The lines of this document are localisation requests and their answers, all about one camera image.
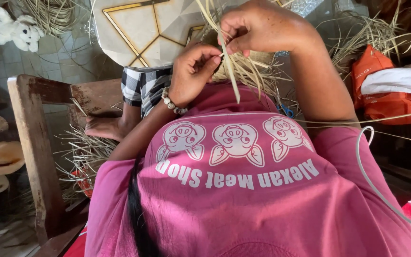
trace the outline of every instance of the woman's left hand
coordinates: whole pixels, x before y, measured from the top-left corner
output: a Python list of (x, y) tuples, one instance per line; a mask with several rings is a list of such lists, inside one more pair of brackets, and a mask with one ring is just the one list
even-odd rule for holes
[(221, 51), (203, 43), (191, 42), (174, 61), (169, 98), (179, 108), (185, 108), (212, 81), (220, 65)]

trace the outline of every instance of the hand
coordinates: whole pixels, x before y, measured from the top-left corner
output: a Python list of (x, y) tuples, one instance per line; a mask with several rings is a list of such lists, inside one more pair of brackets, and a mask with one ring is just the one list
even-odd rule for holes
[(179, 108), (185, 108), (212, 82), (214, 70), (220, 64), (221, 51), (203, 43), (189, 43), (174, 61), (169, 98)]
[(228, 54), (296, 51), (317, 44), (317, 31), (304, 18), (267, 0), (251, 0), (223, 15), (220, 26)]

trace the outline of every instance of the long black hair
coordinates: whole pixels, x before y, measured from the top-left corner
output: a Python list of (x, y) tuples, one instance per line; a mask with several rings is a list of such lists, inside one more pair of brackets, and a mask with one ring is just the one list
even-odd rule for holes
[(130, 171), (128, 184), (128, 219), (134, 232), (139, 257), (162, 257), (156, 242), (150, 237), (148, 226), (142, 211), (141, 195), (137, 185), (137, 175), (142, 170), (141, 158), (134, 162), (134, 167)]

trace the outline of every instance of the pig cartoon print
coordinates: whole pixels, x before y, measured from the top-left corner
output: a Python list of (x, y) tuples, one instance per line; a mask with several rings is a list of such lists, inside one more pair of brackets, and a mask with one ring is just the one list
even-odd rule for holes
[(218, 143), (212, 148), (209, 164), (218, 165), (229, 157), (247, 160), (256, 167), (264, 167), (263, 150), (256, 144), (258, 132), (248, 124), (225, 124), (213, 130), (213, 140)]
[(313, 152), (309, 141), (302, 136), (299, 126), (289, 118), (271, 117), (263, 122), (263, 128), (274, 138), (271, 148), (275, 162), (282, 161), (290, 148), (305, 146)]
[(206, 137), (206, 129), (188, 121), (170, 125), (163, 133), (164, 144), (158, 149), (156, 161), (168, 158), (169, 153), (186, 151), (188, 156), (196, 161), (204, 156), (204, 146), (201, 141)]

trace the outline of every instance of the plush toy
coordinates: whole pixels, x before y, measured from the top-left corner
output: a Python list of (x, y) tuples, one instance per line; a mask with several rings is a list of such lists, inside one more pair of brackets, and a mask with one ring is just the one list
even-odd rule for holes
[(0, 7), (0, 45), (13, 40), (23, 51), (37, 52), (38, 41), (45, 34), (35, 24), (36, 21), (29, 15), (20, 15), (14, 21), (9, 13)]

